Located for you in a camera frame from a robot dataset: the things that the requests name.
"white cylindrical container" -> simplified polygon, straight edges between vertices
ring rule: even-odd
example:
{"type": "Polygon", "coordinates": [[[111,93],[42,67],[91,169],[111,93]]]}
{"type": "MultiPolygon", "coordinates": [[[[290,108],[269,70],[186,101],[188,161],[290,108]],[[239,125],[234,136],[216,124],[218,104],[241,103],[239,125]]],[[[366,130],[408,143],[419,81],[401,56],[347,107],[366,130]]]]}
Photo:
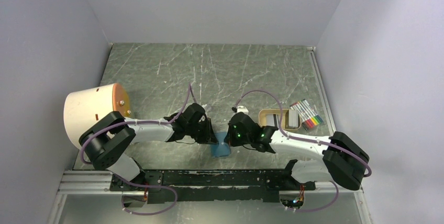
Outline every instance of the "white cylindrical container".
{"type": "Polygon", "coordinates": [[[128,94],[118,83],[70,93],[63,109],[68,138],[80,149],[80,136],[111,111],[131,117],[129,105],[128,94]]]}

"marker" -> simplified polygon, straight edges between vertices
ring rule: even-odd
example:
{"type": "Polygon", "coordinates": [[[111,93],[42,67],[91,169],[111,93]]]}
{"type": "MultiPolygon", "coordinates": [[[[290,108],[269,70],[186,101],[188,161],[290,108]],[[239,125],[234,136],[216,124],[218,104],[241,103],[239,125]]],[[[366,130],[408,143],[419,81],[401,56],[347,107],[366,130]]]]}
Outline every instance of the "marker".
{"type": "Polygon", "coordinates": [[[307,100],[302,100],[302,105],[304,106],[304,108],[307,110],[308,115],[310,116],[311,120],[315,123],[315,125],[320,124],[320,122],[318,122],[316,120],[316,115],[313,112],[312,108],[310,107],[310,105],[308,104],[307,100]]]}
{"type": "Polygon", "coordinates": [[[305,104],[306,106],[308,106],[308,107],[311,109],[313,116],[316,118],[316,121],[318,121],[319,124],[322,123],[322,122],[324,122],[324,121],[322,120],[322,118],[319,116],[319,114],[318,114],[317,112],[315,112],[315,111],[310,107],[310,104],[308,104],[308,101],[305,100],[305,99],[304,99],[304,104],[305,104]]]}
{"type": "Polygon", "coordinates": [[[299,113],[302,115],[302,118],[304,120],[304,123],[308,126],[306,128],[313,128],[315,125],[313,124],[313,122],[310,121],[307,113],[305,112],[304,108],[301,106],[300,103],[296,104],[297,110],[299,111],[299,113]]]}
{"type": "Polygon", "coordinates": [[[316,122],[316,120],[314,119],[314,115],[312,114],[310,108],[308,108],[307,106],[305,106],[305,104],[303,103],[303,101],[301,101],[301,106],[302,108],[304,108],[305,112],[308,115],[308,119],[313,123],[314,126],[318,125],[319,123],[316,122]]]}

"small white object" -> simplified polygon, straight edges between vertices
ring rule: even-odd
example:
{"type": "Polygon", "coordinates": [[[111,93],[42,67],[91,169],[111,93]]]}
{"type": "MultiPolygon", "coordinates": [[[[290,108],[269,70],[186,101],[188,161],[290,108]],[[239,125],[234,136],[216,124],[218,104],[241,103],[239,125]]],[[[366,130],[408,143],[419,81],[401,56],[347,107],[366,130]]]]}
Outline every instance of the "small white object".
{"type": "Polygon", "coordinates": [[[248,109],[245,107],[245,106],[243,106],[243,105],[238,105],[237,107],[236,107],[236,111],[237,111],[237,113],[244,113],[245,115],[248,115],[248,109]]]}

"gray marble surface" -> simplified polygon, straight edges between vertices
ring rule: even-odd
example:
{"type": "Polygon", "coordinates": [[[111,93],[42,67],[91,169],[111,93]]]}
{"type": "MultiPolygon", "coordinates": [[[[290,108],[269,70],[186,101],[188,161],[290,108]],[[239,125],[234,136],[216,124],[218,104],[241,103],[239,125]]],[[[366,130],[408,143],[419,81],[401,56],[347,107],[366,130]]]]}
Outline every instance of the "gray marble surface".
{"type": "MultiPolygon", "coordinates": [[[[231,107],[252,89],[275,94],[284,107],[307,99],[326,119],[318,83],[306,47],[240,44],[114,44],[101,85],[120,83],[128,92],[131,110],[138,119],[158,119],[178,110],[192,83],[200,104],[211,104],[208,113],[215,132],[226,131],[233,115],[231,107]]],[[[265,108],[278,108],[272,97],[253,93],[245,97],[254,119],[265,108]]],[[[311,132],[329,135],[326,123],[311,132]]],[[[226,158],[212,158],[208,145],[143,142],[131,145],[126,153],[145,169],[266,169],[283,168],[290,154],[271,154],[231,148],[226,158]]],[[[92,169],[80,162],[74,169],[92,169]]]]}

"white wall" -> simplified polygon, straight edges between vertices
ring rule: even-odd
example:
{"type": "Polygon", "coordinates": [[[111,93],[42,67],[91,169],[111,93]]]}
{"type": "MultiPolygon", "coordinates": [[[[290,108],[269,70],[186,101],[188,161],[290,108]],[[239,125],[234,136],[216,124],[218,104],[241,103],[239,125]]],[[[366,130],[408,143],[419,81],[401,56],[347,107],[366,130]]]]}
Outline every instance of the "white wall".
{"type": "Polygon", "coordinates": [[[76,154],[64,99],[98,84],[108,51],[87,0],[0,0],[0,223],[46,223],[76,154]]]}
{"type": "Polygon", "coordinates": [[[444,223],[444,1],[342,0],[316,55],[374,223],[444,223]]]}
{"type": "Polygon", "coordinates": [[[314,46],[340,0],[88,0],[111,42],[314,46]]]}

